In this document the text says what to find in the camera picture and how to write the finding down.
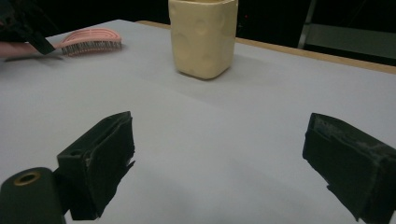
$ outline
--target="cream plastic container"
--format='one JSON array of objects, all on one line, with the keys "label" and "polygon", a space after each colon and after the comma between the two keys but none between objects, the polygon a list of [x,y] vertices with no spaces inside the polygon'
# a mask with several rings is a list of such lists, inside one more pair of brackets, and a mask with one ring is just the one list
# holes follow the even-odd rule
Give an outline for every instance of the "cream plastic container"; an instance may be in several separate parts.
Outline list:
[{"label": "cream plastic container", "polygon": [[168,4],[177,70],[209,79],[230,67],[238,0],[169,0]]}]

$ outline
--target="pink hairbrush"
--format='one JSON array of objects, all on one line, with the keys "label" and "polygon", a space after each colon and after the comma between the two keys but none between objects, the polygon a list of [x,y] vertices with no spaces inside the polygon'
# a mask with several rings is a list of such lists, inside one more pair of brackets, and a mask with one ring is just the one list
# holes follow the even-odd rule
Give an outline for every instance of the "pink hairbrush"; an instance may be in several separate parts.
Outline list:
[{"label": "pink hairbrush", "polygon": [[[62,49],[64,55],[76,56],[92,52],[121,49],[120,35],[106,28],[77,30],[68,35],[61,43],[54,44]],[[29,43],[0,42],[0,58],[19,57],[37,52]]]}]

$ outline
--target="white table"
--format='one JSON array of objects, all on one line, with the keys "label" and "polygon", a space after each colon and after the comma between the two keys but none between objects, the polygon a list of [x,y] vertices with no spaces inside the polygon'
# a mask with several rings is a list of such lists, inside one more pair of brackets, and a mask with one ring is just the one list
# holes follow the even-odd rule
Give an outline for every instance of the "white table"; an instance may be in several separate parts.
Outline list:
[{"label": "white table", "polygon": [[168,30],[100,26],[123,51],[0,61],[1,182],[55,170],[96,122],[130,110],[136,164],[103,217],[79,223],[356,223],[302,158],[304,134],[315,112],[396,147],[396,76],[236,44],[233,66],[202,81],[175,70]]}]

